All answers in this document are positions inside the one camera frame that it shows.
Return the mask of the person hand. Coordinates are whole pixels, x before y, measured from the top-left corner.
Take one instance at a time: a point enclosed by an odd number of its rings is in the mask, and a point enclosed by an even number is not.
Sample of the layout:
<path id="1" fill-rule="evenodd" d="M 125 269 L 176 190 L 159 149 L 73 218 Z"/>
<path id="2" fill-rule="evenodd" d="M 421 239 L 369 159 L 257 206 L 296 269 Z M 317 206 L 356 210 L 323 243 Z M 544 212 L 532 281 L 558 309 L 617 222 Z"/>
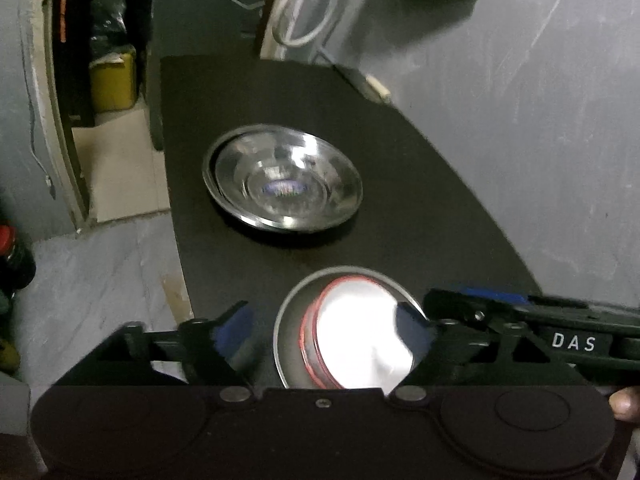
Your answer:
<path id="1" fill-rule="evenodd" d="M 640 388 L 627 387 L 620 389 L 608 398 L 617 420 L 638 425 L 640 422 Z"/>

